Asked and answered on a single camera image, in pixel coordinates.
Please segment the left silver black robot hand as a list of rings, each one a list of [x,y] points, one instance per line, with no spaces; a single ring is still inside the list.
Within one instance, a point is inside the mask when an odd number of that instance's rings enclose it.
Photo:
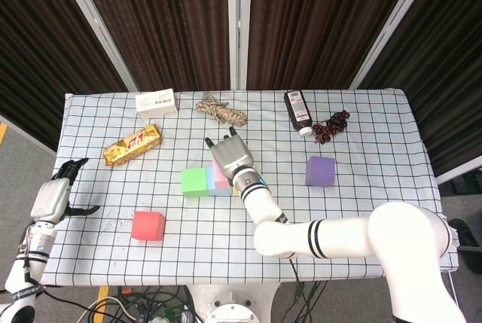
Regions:
[[[75,179],[88,160],[85,157],[64,162],[51,180],[41,186],[30,213],[33,222],[46,221],[56,225],[66,216],[88,216],[100,209],[100,206],[92,206],[88,209],[72,208],[69,202]]]

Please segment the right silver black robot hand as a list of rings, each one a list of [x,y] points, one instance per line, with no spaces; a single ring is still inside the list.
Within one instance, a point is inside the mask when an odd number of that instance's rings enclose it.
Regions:
[[[222,175],[232,180],[240,169],[254,167],[254,157],[233,126],[229,127],[229,132],[216,144],[209,137],[204,141]]]

